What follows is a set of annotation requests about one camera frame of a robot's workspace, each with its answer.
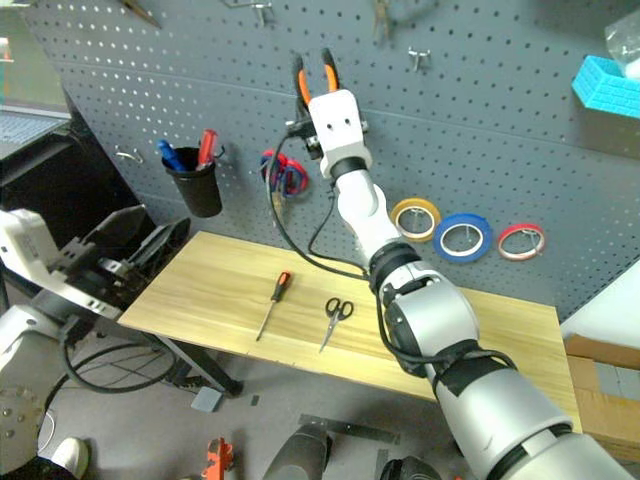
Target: pegboard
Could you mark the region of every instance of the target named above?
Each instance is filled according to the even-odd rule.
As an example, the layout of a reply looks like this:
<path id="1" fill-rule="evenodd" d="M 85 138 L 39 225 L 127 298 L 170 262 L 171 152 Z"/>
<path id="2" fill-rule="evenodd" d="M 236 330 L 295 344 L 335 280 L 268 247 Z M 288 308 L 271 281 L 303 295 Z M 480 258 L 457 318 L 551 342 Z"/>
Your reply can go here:
<path id="1" fill-rule="evenodd" d="M 418 244 L 456 284 L 553 304 L 565 318 L 640 256 L 638 123 L 585 110 L 570 86 L 584 55 L 606 55 L 604 26 L 634 2 L 396 1 L 389 40 L 372 35 L 371 1 L 273 3 L 266 28 L 251 9 L 202 0 L 147 0 L 162 30 L 115 1 L 40 1 L 25 16 L 157 221 L 188 212 L 155 141 L 196 145 L 211 127 L 227 148 L 217 170 L 224 209 L 193 219 L 195 228 L 285 246 L 267 212 L 258 160 L 294 115 L 292 46 L 318 93 L 325 88 L 319 50 L 329 46 L 370 125 L 372 175 L 389 210 L 422 196 L 444 215 L 485 216 L 496 235 L 522 221 L 547 232 L 544 255 L 523 263 L 493 250 L 453 265 Z M 418 72 L 409 46 L 431 51 Z M 137 148 L 145 163 L 117 159 L 115 145 Z M 287 208 L 288 229 L 306 244 L 329 206 L 328 185 L 300 142 L 285 151 L 304 160 L 312 179 Z M 335 217 L 318 249 L 355 258 L 354 239 Z"/>

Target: red screwdriver handle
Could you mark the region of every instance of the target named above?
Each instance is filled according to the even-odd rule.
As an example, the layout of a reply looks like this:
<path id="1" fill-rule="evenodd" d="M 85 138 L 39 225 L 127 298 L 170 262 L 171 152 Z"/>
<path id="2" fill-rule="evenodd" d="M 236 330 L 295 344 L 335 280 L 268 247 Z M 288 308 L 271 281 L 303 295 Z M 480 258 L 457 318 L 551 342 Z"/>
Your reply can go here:
<path id="1" fill-rule="evenodd" d="M 273 291 L 273 295 L 271 295 L 272 302 L 279 302 L 282 299 L 282 294 L 289 287 L 291 283 L 291 273 L 282 272 L 278 277 L 278 282 L 276 283 L 276 289 Z"/>

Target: screwdriver shaft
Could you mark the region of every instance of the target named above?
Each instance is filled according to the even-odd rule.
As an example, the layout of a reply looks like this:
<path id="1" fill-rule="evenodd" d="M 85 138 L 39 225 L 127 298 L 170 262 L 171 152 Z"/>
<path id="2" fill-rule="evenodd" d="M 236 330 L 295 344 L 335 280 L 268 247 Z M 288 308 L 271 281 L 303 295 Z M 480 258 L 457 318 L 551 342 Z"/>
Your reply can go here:
<path id="1" fill-rule="evenodd" d="M 275 300 L 271 300 L 271 305 L 269 305 L 269 310 L 267 310 L 267 314 L 264 316 L 264 320 L 262 320 L 262 325 L 260 325 L 260 331 L 258 332 L 258 336 L 256 337 L 256 342 L 260 340 L 262 337 L 262 332 L 264 332 L 264 327 L 267 326 L 267 320 L 269 320 L 269 315 L 271 315 L 271 310 L 273 306 L 276 304 Z"/>

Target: black cup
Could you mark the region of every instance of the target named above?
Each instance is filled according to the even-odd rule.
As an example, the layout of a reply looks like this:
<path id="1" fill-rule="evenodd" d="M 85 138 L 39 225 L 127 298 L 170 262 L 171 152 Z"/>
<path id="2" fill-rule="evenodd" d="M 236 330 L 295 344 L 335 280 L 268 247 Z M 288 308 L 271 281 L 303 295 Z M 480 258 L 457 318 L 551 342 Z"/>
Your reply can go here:
<path id="1" fill-rule="evenodd" d="M 198 165 L 198 149 L 191 147 L 176 148 L 180 163 L 186 172 L 177 172 L 163 158 L 162 164 L 180 190 L 187 207 L 196 217 L 213 217 L 222 211 L 220 191 L 216 182 L 216 163 L 211 162 L 202 170 Z"/>

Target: tape roll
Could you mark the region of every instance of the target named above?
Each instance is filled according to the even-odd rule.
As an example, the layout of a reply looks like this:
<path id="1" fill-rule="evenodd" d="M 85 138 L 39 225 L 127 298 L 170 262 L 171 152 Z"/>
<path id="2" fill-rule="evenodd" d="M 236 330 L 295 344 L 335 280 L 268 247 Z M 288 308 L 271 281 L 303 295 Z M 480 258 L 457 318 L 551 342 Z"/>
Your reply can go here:
<path id="1" fill-rule="evenodd" d="M 533 248 L 531 250 L 527 250 L 522 253 L 512 253 L 507 252 L 502 244 L 514 233 L 522 232 L 526 235 L 531 235 L 531 240 L 533 242 L 533 235 L 538 235 L 538 243 L 533 244 Z M 536 255 L 538 255 L 546 245 L 546 238 L 544 236 L 544 231 L 535 223 L 518 223 L 516 225 L 511 225 L 507 227 L 498 237 L 498 252 L 502 257 L 507 260 L 513 260 L 514 262 L 521 262 L 523 260 L 529 260 Z"/>
<path id="2" fill-rule="evenodd" d="M 429 217 L 431 224 L 423 232 L 411 232 L 402 226 L 401 218 L 408 212 L 417 212 Z M 412 242 L 426 242 L 433 237 L 433 232 L 441 220 L 440 211 L 428 200 L 419 197 L 405 198 L 391 210 L 391 221 L 408 240 Z"/>
<path id="3" fill-rule="evenodd" d="M 445 245 L 445 237 L 458 227 L 468 227 L 478 234 L 478 241 L 467 250 L 452 250 Z M 474 213 L 456 213 L 440 222 L 436 227 L 433 248 L 442 258 L 453 263 L 474 262 L 491 248 L 492 234 L 489 222 Z"/>

